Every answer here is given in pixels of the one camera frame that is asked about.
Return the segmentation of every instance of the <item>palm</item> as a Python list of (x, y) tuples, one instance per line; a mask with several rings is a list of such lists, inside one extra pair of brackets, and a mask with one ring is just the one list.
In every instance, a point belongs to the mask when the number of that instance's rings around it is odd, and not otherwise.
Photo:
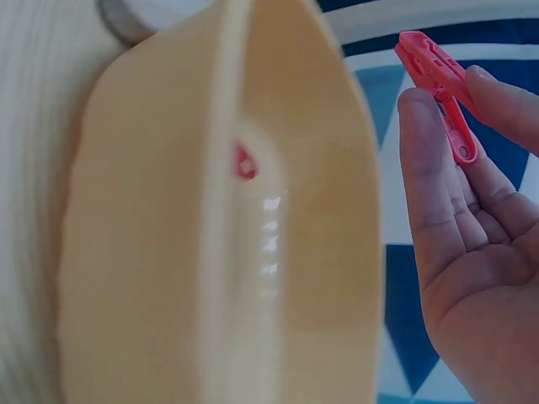
[[(533, 240), (530, 233), (519, 239)], [(424, 293), (433, 344), (478, 403), (516, 402), (514, 397), (536, 402), (536, 384), (530, 381), (536, 379), (539, 365), (539, 278), (537, 266), (528, 262), (532, 254), (502, 245), (469, 252), (446, 268), (455, 275), (444, 286), (454, 300), (440, 298), (434, 290)], [(505, 257), (502, 266), (492, 264), (500, 257)], [(473, 281), (465, 274), (471, 270), (477, 273)], [(489, 394), (497, 389), (506, 394), (493, 399)]]
[[(539, 98), (467, 72), (487, 123), (539, 153)], [(399, 100), (401, 163), (425, 324), (478, 403), (539, 402), (539, 207), (480, 148), (458, 167), (438, 109)]]

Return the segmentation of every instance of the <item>finger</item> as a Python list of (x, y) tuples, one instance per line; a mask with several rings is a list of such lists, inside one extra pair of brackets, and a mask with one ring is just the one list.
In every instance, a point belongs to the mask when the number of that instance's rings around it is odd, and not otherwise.
[[(475, 162), (462, 166), (462, 170), (481, 207), (503, 227), (511, 240), (526, 233), (539, 222), (539, 206), (515, 190), (482, 147), (478, 148)], [(484, 220), (488, 222), (488, 226), (495, 227), (490, 219)]]
[(484, 124), (539, 155), (539, 97), (497, 81), (479, 66), (467, 69), (466, 85)]
[(419, 283), (424, 290), (466, 252), (446, 183), (446, 134), (430, 94), (412, 88), (398, 100), (401, 164), (414, 239)]
[(488, 238), (490, 244), (510, 244), (511, 240), (505, 232), (504, 228), (494, 219), (486, 210), (481, 209), (478, 197), (472, 190), (472, 186), (466, 177), (466, 174), (462, 171), (460, 166), (456, 166), (456, 175), (461, 183), (462, 194), (468, 210), (472, 212), (475, 219), (484, 229), (484, 232)]
[(467, 252), (478, 250), (488, 245), (488, 237), (485, 230), (477, 221), (476, 217), (468, 208), (468, 203), (464, 197), (461, 181), (458, 178), (456, 164), (448, 147), (446, 148), (449, 156), (444, 160), (446, 164), (446, 182), (449, 189), (449, 197), (453, 207), (456, 225), (461, 233), (462, 242)]

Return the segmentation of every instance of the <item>pink plastic clip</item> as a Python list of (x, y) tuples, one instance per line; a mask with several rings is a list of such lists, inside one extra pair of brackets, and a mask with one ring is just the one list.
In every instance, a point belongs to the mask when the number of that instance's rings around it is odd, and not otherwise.
[(479, 119), (464, 82), (466, 71), (419, 31), (401, 32), (395, 51), (416, 87), (430, 91), (443, 110), (440, 115), (455, 161), (458, 164), (473, 162), (478, 156), (478, 146), (457, 102)]

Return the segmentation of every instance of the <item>fingernail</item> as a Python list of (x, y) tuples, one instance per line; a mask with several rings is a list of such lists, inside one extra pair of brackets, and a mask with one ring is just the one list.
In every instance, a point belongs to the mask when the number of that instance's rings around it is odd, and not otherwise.
[(471, 66), (470, 69), (473, 69), (475, 74), (477, 74), (477, 76), (483, 80), (489, 80), (491, 82), (497, 81), (496, 77), (494, 77), (492, 74), (490, 74), (489, 72), (487, 72), (485, 69), (483, 69), (480, 66), (474, 65), (474, 66)]

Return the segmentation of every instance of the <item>beige plastic container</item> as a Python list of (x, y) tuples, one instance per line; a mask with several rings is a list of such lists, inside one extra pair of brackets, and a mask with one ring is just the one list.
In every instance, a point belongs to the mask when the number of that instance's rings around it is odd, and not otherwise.
[(376, 153), (337, 49), (307, 0), (221, 0), (103, 73), (62, 234), (66, 403), (374, 402)]

